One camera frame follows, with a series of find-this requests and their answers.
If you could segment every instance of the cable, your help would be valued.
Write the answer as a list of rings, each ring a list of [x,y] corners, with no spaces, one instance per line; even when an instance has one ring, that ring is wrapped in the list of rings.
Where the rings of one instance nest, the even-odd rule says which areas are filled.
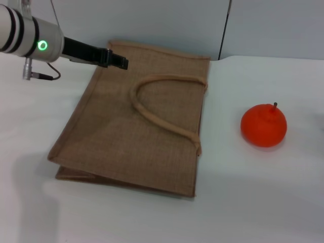
[[[48,63],[47,65],[49,65],[49,67],[50,67],[51,69],[53,69],[54,71],[56,71],[57,74],[58,74],[58,76],[55,77],[55,78],[53,78],[53,80],[58,80],[58,79],[61,77],[61,73],[60,73],[60,72],[59,72],[55,67],[53,67],[50,63]]]
[[[55,8],[54,8],[53,0],[50,0],[50,1],[51,1],[51,5],[52,5],[52,8],[53,8],[53,11],[54,11],[56,23],[60,27],[60,23],[59,23],[59,20],[57,19],[56,11],[55,11]]]

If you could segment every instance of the green led light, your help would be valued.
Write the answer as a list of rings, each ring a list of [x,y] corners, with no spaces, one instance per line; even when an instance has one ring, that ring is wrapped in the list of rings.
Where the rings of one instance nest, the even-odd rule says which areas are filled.
[[[38,42],[38,49],[40,51],[45,51],[47,49],[47,42],[45,40]]]

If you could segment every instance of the white tabletop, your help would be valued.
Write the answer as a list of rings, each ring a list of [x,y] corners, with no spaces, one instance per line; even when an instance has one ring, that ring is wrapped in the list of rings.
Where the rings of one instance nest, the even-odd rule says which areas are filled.
[[[60,59],[60,80],[27,82],[23,62],[0,55],[1,242],[324,242],[324,61],[212,62],[193,200],[55,180],[47,154],[95,67]],[[285,142],[257,149],[240,118],[273,102],[286,115]]]

